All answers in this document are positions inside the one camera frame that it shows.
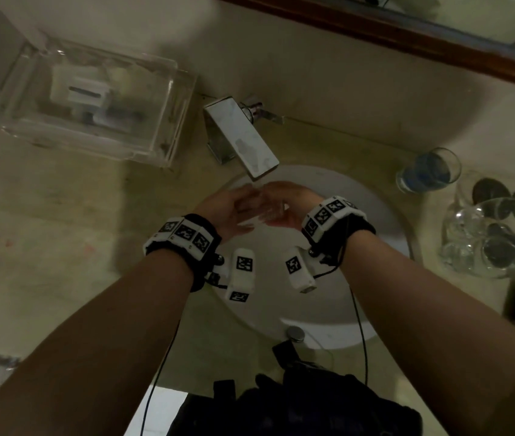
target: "marble countertop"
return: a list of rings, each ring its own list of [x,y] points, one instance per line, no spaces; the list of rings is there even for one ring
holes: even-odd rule
[[[413,153],[287,120],[258,130],[281,164],[335,170],[375,191],[408,228],[414,257],[500,312],[508,281],[462,276],[438,262],[441,224],[454,187],[407,195],[395,172]],[[244,174],[217,164],[205,146],[199,113],[184,132],[171,170],[36,147],[0,132],[0,352],[25,356],[59,323],[141,258],[150,234],[206,195]],[[159,384],[212,395],[215,380],[234,379],[238,394],[265,373],[281,379],[273,340],[239,322],[210,288],[189,297]],[[379,338],[367,343],[369,386],[419,410],[425,434],[445,434]],[[364,376],[362,346],[300,348],[302,359]]]

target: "forearm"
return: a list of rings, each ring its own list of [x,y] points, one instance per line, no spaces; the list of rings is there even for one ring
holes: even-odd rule
[[[481,429],[515,388],[515,327],[367,231],[349,238],[341,270],[448,431]]]
[[[0,434],[123,434],[192,282],[180,256],[159,250],[79,309],[0,387]]]

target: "person's right arm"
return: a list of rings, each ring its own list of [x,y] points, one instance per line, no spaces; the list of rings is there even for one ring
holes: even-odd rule
[[[264,193],[290,207],[270,224],[298,229],[323,200],[293,183],[269,183]],[[496,405],[515,389],[515,327],[368,231],[350,236],[341,271],[446,430],[479,434]]]

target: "blue liquid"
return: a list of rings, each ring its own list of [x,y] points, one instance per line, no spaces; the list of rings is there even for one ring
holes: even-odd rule
[[[436,153],[424,153],[415,158],[415,165],[403,170],[399,180],[404,188],[415,193],[440,190],[450,184],[447,163]]]

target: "chrome faucet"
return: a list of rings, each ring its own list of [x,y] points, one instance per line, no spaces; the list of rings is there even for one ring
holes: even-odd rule
[[[280,161],[254,127],[265,118],[283,124],[284,118],[263,109],[255,97],[237,103],[231,96],[214,101],[203,108],[203,117],[211,153],[220,164],[239,158],[253,181],[274,170]]]

